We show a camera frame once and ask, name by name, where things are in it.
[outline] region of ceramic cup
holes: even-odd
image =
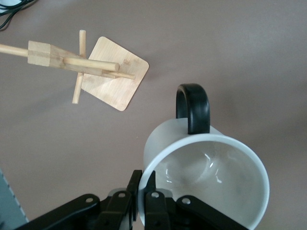
[[[269,201],[269,178],[248,146],[210,126],[209,101],[197,84],[177,91],[176,119],[159,125],[144,149],[139,212],[144,220],[144,188],[152,172],[156,187],[176,201],[192,195],[248,229],[261,221]]]

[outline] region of wooden stand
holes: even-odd
[[[74,104],[79,102],[83,89],[110,106],[125,110],[149,68],[148,63],[105,37],[98,39],[86,59],[84,30],[80,31],[79,40],[79,55],[33,41],[29,41],[28,49],[0,44],[0,52],[27,57],[29,64],[78,72]]]

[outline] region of teal object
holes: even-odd
[[[28,218],[0,169],[0,230],[13,230],[27,222]]]

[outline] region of cable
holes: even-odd
[[[0,9],[5,10],[5,12],[0,13],[0,17],[9,15],[4,21],[4,23],[0,25],[0,31],[6,30],[6,28],[9,26],[11,22],[11,19],[17,12],[29,8],[37,1],[38,0],[21,0],[19,3],[13,6],[7,6],[7,5],[0,4]]]

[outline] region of black handle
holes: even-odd
[[[176,118],[188,118],[188,134],[210,133],[210,107],[198,84],[181,84],[176,96]]]

